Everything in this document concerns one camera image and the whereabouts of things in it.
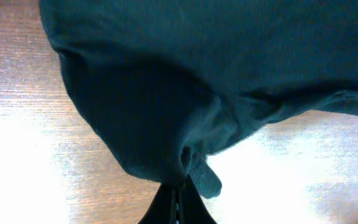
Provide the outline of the black Nike t-shirt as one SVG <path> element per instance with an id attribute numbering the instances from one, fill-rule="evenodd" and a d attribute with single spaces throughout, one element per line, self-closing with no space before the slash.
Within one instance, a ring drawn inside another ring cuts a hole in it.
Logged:
<path id="1" fill-rule="evenodd" d="M 68 96 L 130 175 L 199 193 L 205 163 L 309 110 L 358 116 L 358 0 L 43 0 Z"/>

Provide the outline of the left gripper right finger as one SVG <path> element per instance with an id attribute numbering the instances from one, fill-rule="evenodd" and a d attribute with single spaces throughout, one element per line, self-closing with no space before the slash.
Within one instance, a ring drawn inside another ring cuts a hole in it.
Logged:
<path id="1" fill-rule="evenodd" d="M 217 224 L 206 209 L 190 176 L 178 191 L 178 222 L 179 224 Z"/>

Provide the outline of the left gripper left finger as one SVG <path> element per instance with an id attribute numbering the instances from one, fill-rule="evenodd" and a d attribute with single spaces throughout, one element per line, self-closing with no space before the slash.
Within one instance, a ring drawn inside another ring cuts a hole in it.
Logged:
<path id="1" fill-rule="evenodd" d="M 138 224 L 176 224 L 176 190 L 162 184 Z"/>

